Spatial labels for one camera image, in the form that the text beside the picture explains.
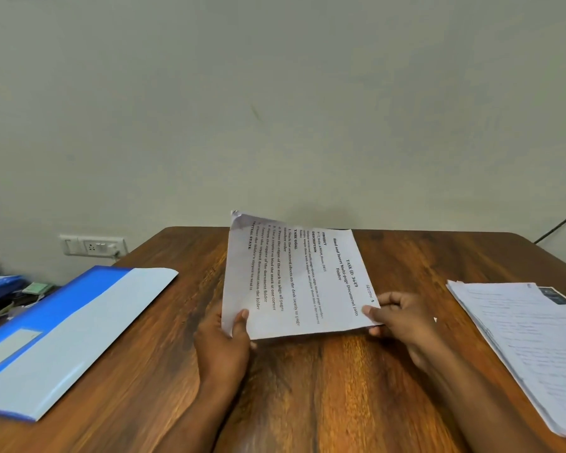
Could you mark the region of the person's left hand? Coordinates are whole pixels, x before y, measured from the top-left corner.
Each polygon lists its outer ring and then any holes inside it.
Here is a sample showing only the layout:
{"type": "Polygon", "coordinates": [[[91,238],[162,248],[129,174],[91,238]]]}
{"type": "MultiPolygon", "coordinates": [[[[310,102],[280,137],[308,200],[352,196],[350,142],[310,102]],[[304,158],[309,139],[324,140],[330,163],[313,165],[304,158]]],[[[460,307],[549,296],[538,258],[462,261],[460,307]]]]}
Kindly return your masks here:
{"type": "Polygon", "coordinates": [[[232,333],[221,328],[222,303],[211,306],[198,325],[194,335],[200,382],[211,376],[224,379],[226,376],[246,374],[251,352],[257,344],[236,342],[232,333]]]}

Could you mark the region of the person's right hand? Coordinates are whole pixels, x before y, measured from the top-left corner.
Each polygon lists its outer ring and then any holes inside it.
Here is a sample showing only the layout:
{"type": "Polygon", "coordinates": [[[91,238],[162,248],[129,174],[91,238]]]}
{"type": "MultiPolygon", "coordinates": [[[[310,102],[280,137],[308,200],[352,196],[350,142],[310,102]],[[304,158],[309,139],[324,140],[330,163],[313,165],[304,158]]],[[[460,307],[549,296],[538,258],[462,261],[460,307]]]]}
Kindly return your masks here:
{"type": "Polygon", "coordinates": [[[424,373],[431,373],[430,356],[433,351],[444,347],[436,322],[424,300],[408,292],[386,292],[378,297],[379,307],[395,305],[395,322],[390,327],[369,328],[369,334],[376,338],[392,338],[402,342],[413,363],[424,373]]]}

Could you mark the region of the white printed paper sheet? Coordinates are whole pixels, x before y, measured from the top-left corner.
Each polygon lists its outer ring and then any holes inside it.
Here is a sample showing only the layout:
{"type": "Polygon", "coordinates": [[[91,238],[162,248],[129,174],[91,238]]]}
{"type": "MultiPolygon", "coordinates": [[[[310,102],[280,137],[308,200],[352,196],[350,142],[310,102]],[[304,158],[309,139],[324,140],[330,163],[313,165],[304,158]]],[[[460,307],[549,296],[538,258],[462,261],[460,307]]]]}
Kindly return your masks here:
{"type": "Polygon", "coordinates": [[[379,308],[350,229],[309,228],[232,211],[221,327],[249,311],[252,341],[337,333],[377,325],[379,308]]]}

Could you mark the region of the person's left forearm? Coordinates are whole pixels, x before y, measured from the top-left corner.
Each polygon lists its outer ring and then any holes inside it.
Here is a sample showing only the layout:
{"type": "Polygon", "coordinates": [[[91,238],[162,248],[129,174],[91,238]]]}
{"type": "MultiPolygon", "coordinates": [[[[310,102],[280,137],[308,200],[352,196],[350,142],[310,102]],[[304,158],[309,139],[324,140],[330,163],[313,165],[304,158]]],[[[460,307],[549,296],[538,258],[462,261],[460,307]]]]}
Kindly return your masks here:
{"type": "Polygon", "coordinates": [[[201,380],[198,393],[153,453],[211,453],[244,374],[201,380]]]}

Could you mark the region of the person's right forearm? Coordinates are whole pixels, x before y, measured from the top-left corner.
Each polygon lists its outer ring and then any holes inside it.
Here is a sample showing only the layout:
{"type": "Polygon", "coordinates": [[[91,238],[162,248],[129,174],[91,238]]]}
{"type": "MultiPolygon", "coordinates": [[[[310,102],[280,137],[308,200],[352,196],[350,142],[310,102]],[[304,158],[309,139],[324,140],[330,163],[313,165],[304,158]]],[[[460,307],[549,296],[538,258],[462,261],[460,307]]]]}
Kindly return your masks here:
{"type": "Polygon", "coordinates": [[[408,345],[474,453],[552,453],[508,398],[442,341],[408,345]]]}

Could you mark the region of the brown wooden table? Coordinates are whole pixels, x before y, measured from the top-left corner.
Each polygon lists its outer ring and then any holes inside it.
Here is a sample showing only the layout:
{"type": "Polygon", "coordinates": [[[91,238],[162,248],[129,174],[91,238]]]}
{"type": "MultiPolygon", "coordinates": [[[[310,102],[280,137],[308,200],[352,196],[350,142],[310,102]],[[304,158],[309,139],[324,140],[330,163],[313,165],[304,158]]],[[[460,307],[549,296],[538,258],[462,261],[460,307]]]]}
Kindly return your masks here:
{"type": "MultiPolygon", "coordinates": [[[[510,401],[552,453],[566,453],[447,281],[532,282],[566,296],[566,263],[513,233],[355,230],[377,295],[425,302],[444,343],[510,401]]],[[[39,422],[0,416],[0,453],[153,453],[195,399],[194,335],[221,302],[227,228],[168,227],[115,267],[174,281],[39,422]]],[[[406,346],[352,332],[258,340],[211,453],[474,453],[406,346]]]]}

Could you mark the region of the stack of white papers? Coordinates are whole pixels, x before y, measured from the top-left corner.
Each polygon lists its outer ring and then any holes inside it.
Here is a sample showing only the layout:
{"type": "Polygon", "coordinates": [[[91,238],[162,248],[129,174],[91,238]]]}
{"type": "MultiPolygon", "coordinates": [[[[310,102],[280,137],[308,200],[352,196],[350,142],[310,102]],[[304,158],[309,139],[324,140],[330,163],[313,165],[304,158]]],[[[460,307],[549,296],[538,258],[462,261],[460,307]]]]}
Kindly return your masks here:
{"type": "Polygon", "coordinates": [[[447,288],[551,432],[566,437],[566,305],[532,282],[449,280],[447,288]]]}

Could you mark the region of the dark printed card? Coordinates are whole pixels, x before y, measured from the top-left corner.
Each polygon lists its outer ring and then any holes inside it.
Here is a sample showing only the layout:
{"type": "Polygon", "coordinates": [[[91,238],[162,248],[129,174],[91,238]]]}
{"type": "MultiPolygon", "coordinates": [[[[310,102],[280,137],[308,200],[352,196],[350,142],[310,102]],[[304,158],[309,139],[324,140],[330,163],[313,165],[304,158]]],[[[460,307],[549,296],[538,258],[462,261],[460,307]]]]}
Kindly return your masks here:
{"type": "Polygon", "coordinates": [[[566,296],[553,287],[539,286],[540,292],[549,300],[558,305],[566,305],[566,296]]]}

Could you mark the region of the blue document folder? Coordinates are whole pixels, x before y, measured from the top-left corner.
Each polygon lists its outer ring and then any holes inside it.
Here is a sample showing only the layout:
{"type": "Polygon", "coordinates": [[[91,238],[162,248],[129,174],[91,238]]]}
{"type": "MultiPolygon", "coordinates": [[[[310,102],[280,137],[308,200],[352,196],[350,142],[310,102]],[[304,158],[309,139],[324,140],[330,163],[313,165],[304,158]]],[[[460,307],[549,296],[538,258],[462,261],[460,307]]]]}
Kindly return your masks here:
{"type": "Polygon", "coordinates": [[[41,419],[177,275],[95,266],[0,326],[0,416],[41,419]]]}

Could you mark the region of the white wall socket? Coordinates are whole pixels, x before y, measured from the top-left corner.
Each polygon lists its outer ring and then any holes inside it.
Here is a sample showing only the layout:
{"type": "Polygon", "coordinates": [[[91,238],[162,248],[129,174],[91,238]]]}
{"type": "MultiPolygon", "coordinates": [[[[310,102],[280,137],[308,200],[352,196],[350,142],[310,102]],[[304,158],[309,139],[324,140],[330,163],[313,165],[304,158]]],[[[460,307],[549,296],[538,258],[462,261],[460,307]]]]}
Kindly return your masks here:
{"type": "Polygon", "coordinates": [[[128,254],[123,237],[58,236],[64,255],[74,257],[119,258],[128,254]]]}

